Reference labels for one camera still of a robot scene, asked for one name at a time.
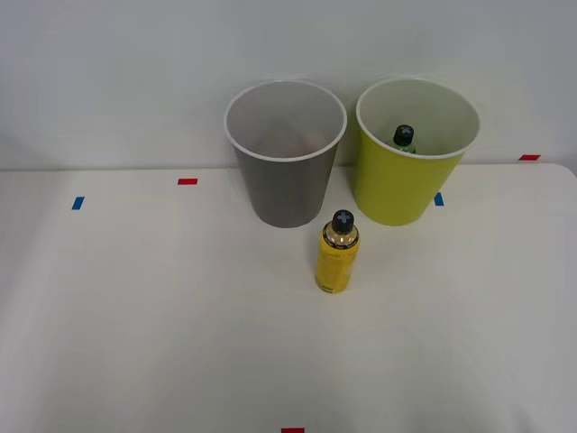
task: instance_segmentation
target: white cup rim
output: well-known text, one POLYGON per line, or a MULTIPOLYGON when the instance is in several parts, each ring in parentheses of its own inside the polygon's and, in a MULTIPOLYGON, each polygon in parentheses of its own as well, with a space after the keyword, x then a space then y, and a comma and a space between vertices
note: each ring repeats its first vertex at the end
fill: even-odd
POLYGON ((481 120, 479 118, 479 112, 477 110, 477 108, 475 107, 475 104, 473 104, 473 102, 471 102, 471 100, 466 97, 464 94, 462 94, 461 92, 453 89, 453 88, 449 88, 448 86, 445 86, 437 81, 434 81, 432 79, 428 79, 428 78, 421 78, 421 77, 395 77, 395 78, 386 78, 383 79, 382 81, 379 81, 378 83, 373 84, 372 86, 370 86, 369 88, 367 88, 364 92, 362 92, 361 96, 359 97, 359 100, 357 101, 357 107, 355 109, 356 112, 356 116, 357 116, 357 121, 359 122, 359 126, 361 127, 361 129, 364 131, 365 134, 367 134, 371 140, 373 140, 375 143, 377 143, 378 145, 380 145, 380 147, 387 149, 388 151, 394 152, 398 155, 401 156, 405 156, 408 158, 414 158, 416 160, 447 160, 449 158, 453 158, 454 156, 459 156, 464 154, 465 152, 467 152, 475 143, 477 137, 475 136, 475 139, 472 140, 469 144, 467 144, 465 147, 463 147, 462 149, 459 149, 458 151, 455 152, 451 152, 451 153, 444 153, 442 155, 419 155, 417 153, 408 153, 408 152, 403 152, 400 151, 399 149, 395 149, 392 146, 389 146, 388 144, 382 142, 381 140, 379 140, 377 137, 375 137, 370 131, 369 129, 365 126, 364 122, 361 119, 361 104, 363 99, 369 95, 372 90, 374 88, 378 88, 384 84, 389 84, 395 81, 423 81, 425 83, 430 83, 430 84, 434 84, 436 86, 439 86, 441 88, 444 88, 450 92, 453 92, 454 94, 458 95, 459 97, 461 97, 467 104, 469 104, 472 108, 472 110, 475 112, 475 114, 477 115, 477 124, 479 125, 479 129, 481 128, 481 120))
POLYGON ((224 112, 224 132, 226 133, 226 138, 228 138, 229 142, 232 143, 236 149, 238 149, 242 153, 246 153, 247 155, 252 156, 253 158, 257 158, 259 160, 269 161, 269 162, 297 162, 297 161, 310 160, 310 159, 315 158, 316 156, 318 156, 320 154, 323 154, 323 153, 329 151, 331 148, 335 147, 343 138, 344 131, 346 130, 346 126, 347 126, 347 120, 348 119, 347 119, 347 115, 346 115, 346 110, 344 109, 343 102, 333 92, 331 92, 327 88, 323 88, 322 86, 319 86, 315 83, 311 83, 309 81, 305 81, 302 79, 273 79, 273 80, 264 81, 260 84, 255 85, 255 86, 251 86, 249 88, 246 88, 245 90, 243 90, 241 93, 239 93, 238 95, 236 95, 233 98, 233 100, 229 103, 228 107, 226 108, 226 111, 224 112), (307 155, 297 156, 294 158, 273 158, 270 156, 260 155, 259 153, 251 152, 248 149, 242 147, 233 138, 233 136, 231 135, 231 133, 228 129, 228 114, 230 113, 231 108, 233 107, 233 105, 236 101, 238 101, 241 97, 243 97, 247 93, 253 91, 255 88, 262 88, 262 87, 269 86, 271 84, 276 84, 276 83, 302 84, 305 86, 310 86, 312 88, 317 88, 317 89, 321 90, 322 92, 326 93, 328 96, 330 96, 336 102, 336 104, 339 106, 339 108, 341 109, 341 114, 343 115, 343 126, 341 127, 341 131, 339 132, 339 134, 327 146, 323 147, 322 149, 319 149, 316 152, 308 153, 307 155))

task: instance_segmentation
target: bottle cap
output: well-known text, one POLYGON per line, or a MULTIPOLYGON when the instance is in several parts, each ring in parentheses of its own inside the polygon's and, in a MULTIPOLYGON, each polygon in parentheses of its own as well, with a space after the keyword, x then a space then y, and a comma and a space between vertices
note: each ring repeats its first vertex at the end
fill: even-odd
POLYGON ((341 209, 334 214, 331 226, 339 235, 351 233, 354 227, 354 216, 348 210, 341 209))
POLYGON ((409 146, 413 142, 413 135, 415 131, 408 124, 401 124, 397 126, 393 142, 397 146, 409 146))

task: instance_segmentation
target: red tape marker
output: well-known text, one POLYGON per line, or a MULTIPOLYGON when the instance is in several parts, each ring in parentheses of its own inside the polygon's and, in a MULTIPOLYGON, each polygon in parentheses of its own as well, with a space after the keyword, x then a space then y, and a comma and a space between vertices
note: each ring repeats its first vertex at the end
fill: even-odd
POLYGON ((520 161, 537 161, 541 155, 523 155, 519 158, 520 161))
POLYGON ((179 179, 179 185, 196 185, 198 184, 198 179, 190 178, 190 179, 179 179))

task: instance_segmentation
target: white wall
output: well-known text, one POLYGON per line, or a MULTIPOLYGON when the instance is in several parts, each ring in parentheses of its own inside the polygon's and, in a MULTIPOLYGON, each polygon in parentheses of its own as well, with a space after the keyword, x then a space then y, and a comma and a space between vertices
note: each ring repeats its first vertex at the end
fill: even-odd
POLYGON ((352 110, 420 74, 480 109, 468 161, 575 170, 576 18, 574 0, 2 0, 0 168, 232 165, 222 116, 247 85, 307 78, 352 110))

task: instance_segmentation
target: table surface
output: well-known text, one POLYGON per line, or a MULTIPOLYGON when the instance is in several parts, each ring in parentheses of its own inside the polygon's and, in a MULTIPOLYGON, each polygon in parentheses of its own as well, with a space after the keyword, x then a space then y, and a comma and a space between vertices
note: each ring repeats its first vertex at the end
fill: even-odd
POLYGON ((577 431, 577 179, 461 165, 386 227, 348 176, 278 229, 237 170, 0 173, 2 432, 577 431), (343 207, 362 243, 330 296, 343 207))

